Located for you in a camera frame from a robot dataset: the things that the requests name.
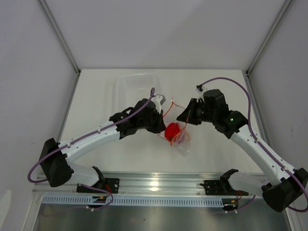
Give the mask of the purple red onion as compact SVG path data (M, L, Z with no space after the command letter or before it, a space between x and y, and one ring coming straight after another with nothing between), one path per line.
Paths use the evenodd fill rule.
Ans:
M175 146L182 144L183 142L185 142L185 137L185 134L179 134L177 137L175 137L173 144Z

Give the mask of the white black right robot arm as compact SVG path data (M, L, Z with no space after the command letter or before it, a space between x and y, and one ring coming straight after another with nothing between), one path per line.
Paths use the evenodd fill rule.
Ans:
M202 91L197 99L190 100L177 120L192 125L211 123L218 132L241 147L267 178L265 181L257 180L249 174L231 169L229 176L220 181L219 187L223 193L241 190L261 196L276 212L284 211L298 197L308 194L305 190L308 172L304 168L295 169L262 139L258 139L249 126L249 120L239 111L229 109L220 90Z

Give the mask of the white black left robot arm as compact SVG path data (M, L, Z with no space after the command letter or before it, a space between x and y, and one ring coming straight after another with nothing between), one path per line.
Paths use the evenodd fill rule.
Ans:
M105 123L70 140L56 142L49 139L44 143L40 156L40 166L47 182L53 188L66 183L88 186L93 192L100 192L106 179L98 167L84 167L75 162L83 155L96 148L144 129L153 134L165 131L162 105L163 95L156 95L150 100L142 99L134 107L116 113Z

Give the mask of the left aluminium frame post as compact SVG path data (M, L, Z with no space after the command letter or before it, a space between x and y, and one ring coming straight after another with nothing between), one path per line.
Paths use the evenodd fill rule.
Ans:
M74 72L79 76L81 70L78 67L76 60L71 52L71 49L69 48L66 39L64 38L62 31L53 15L51 12L48 3L46 0L37 0L37 3L44 14L46 21L51 27L52 32L54 33L60 47L62 48L66 58L68 59L71 67L73 68Z

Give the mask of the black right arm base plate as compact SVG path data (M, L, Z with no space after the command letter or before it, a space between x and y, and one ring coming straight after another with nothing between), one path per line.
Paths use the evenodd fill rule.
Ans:
M206 195L219 196L248 196L245 191L234 190L227 181L221 180L204 180L199 184L205 190Z

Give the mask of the aluminium frame post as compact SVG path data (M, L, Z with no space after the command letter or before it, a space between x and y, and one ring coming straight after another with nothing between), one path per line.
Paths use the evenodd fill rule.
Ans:
M64 38L62 31L53 15L51 12L48 3L46 0L37 0L37 3L44 14L46 21L51 27L52 32L54 33L60 47L62 48L66 58L68 59L71 67L73 68L74 72L79 76L81 70L78 67L76 60L71 52L71 49L69 48L66 39Z
M275 37L276 33L278 32L280 26L282 25L285 17L287 16L294 2L295 0L285 0L283 2L282 7L280 8L279 12L275 16L274 21L270 25L269 30L267 31L264 39L262 40L261 45L259 46L256 54L254 55L251 63L249 64L245 72L247 77L251 76L254 68L256 67L260 59L262 58L263 54L266 52L268 46L270 45L271 41Z

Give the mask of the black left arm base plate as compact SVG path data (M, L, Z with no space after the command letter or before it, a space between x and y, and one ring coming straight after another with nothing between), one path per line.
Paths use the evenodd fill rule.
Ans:
M92 186L93 188L95 188L95 190L93 190L94 192L98 193L98 189L109 192L103 196L93 196L93 203L95 204L94 207L99 207L112 203L114 198L111 196L111 194L118 194L119 183L119 178L105 178L104 180L99 180L96 184L94 184Z

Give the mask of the clear zip bag red zipper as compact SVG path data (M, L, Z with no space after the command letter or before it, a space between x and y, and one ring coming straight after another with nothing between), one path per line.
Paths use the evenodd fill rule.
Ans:
M190 128L187 122L180 122L177 117L184 112L185 108L171 98L167 111L163 113L163 122L166 130L158 136L168 142L169 146L180 155L187 156L190 153Z

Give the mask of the beige egg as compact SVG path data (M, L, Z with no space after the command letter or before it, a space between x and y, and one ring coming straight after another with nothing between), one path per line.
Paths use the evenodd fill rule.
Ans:
M183 142L188 142L188 141L190 141L190 135L189 135L189 133L188 132L184 132L184 134L183 134L183 138L182 138L182 140L183 140Z

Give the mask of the right aluminium frame post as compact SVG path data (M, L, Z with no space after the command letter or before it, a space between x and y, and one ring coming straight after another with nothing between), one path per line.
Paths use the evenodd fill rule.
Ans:
M260 59L262 58L263 54L266 52L268 46L270 45L271 41L275 37L276 33L278 32L280 26L282 25L285 17L287 16L294 2L295 0L285 0L283 2L282 7L280 8L279 12L275 16L274 21L270 25L269 30L267 31L264 39L262 40L261 45L259 46L256 54L254 55L251 63L249 64L245 72L247 77L251 76L254 68L256 67Z

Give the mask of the aluminium front rail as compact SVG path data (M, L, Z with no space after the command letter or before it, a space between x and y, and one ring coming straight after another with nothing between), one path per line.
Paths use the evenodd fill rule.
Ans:
M204 180L218 180L222 173L128 173L103 172L106 178L119 178L119 190L116 196L153 196L153 197L198 197L205 196L205 190L200 183ZM252 182L257 181L258 186L269 181L265 175L252 174ZM48 182L35 183L33 194L79 194L76 192L76 183L66 183L52 188Z

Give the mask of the red bell pepper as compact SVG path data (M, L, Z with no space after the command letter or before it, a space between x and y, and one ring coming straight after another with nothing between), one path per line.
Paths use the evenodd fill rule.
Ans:
M172 122L172 123L168 124L168 126L166 127L165 138L168 141L172 141L173 138L176 137L178 133L180 133L179 124Z

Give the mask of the white perforated plastic basket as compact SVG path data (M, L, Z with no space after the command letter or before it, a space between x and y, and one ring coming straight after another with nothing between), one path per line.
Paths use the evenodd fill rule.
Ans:
M151 89L155 94L162 94L160 78L155 73L141 73L122 75L115 80L113 99L114 107L121 111L129 106L134 106L143 98L148 99Z

